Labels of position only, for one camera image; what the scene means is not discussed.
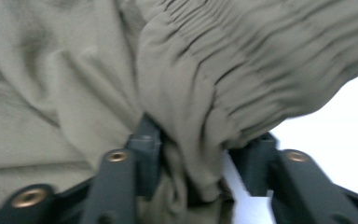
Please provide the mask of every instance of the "clamp jaw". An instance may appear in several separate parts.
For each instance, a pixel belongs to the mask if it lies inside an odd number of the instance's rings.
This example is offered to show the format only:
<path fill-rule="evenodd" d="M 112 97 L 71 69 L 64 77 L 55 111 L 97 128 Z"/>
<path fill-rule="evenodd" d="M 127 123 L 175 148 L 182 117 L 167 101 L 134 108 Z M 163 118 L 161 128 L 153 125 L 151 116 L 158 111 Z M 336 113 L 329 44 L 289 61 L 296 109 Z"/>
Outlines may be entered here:
<path fill-rule="evenodd" d="M 268 196 L 278 224 L 358 224 L 358 194 L 336 186 L 316 162 L 297 150 L 276 149 L 269 133 L 230 150 L 252 196 Z M 125 148 L 103 155 L 98 174 L 62 193 L 28 186 L 0 208 L 0 224 L 136 224 L 136 197 L 158 185 L 160 130 L 144 117 Z"/>

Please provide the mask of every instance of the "khaki cloth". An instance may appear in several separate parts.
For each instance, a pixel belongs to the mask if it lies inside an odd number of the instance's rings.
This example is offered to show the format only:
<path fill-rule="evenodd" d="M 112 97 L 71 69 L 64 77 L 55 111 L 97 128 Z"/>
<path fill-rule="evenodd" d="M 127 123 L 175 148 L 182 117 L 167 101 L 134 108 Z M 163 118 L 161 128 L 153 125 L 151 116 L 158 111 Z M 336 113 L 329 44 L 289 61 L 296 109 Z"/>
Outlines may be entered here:
<path fill-rule="evenodd" d="M 92 176 L 146 112 L 167 137 L 142 223 L 229 223 L 222 149 L 357 76 L 358 0 L 0 0 L 0 203 Z"/>

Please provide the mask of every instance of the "olive green fabric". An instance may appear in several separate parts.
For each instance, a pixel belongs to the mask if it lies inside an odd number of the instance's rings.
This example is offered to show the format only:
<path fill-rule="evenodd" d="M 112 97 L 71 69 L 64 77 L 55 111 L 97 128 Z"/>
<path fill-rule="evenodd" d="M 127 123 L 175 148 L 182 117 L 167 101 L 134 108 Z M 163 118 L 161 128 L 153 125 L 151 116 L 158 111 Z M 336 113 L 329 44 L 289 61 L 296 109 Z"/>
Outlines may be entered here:
<path fill-rule="evenodd" d="M 0 1 L 0 202 L 68 189 L 144 112 L 166 133 L 142 223 L 229 223 L 223 148 L 358 76 L 358 0 Z"/>

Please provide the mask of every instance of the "brass grommet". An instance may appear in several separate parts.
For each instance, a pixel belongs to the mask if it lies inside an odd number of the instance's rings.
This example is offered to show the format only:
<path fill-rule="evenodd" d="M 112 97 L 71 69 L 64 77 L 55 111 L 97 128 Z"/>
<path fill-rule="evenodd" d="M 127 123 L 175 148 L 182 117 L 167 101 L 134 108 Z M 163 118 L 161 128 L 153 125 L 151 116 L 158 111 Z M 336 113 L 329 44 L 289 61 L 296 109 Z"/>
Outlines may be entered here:
<path fill-rule="evenodd" d="M 127 159 L 127 154 L 124 152 L 114 152 L 107 156 L 109 161 L 124 161 Z"/>
<path fill-rule="evenodd" d="M 42 202 L 47 196 L 44 189 L 29 189 L 14 198 L 11 205 L 15 208 L 29 207 Z"/>
<path fill-rule="evenodd" d="M 288 152 L 286 156 L 291 161 L 307 161 L 309 159 L 307 155 L 301 152 Z"/>

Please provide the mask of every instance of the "white background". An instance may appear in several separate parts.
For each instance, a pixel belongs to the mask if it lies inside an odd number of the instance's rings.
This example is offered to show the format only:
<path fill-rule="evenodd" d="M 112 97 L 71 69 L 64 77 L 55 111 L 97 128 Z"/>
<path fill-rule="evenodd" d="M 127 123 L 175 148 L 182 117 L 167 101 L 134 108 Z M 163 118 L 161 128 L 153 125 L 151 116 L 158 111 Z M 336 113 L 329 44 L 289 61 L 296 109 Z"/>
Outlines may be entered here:
<path fill-rule="evenodd" d="M 289 119 L 272 130 L 279 149 L 297 149 L 312 156 L 336 184 L 358 193 L 358 78 L 344 86 L 321 110 Z M 237 200 L 234 224 L 269 224 L 269 199 L 252 198 L 229 158 L 225 177 Z"/>

